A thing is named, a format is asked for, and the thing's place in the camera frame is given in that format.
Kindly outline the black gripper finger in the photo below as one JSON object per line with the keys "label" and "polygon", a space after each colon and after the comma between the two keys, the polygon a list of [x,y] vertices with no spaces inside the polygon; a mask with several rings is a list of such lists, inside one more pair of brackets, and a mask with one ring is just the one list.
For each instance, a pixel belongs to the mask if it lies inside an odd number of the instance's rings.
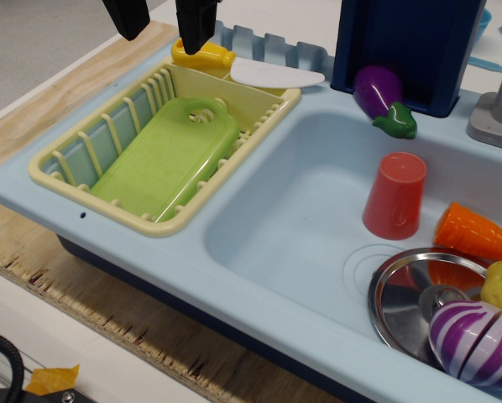
{"label": "black gripper finger", "polygon": [[145,0],[103,0],[117,31],[128,41],[136,39],[150,23]]}
{"label": "black gripper finger", "polygon": [[218,0],[176,0],[180,37],[187,55],[196,54],[215,34]]}

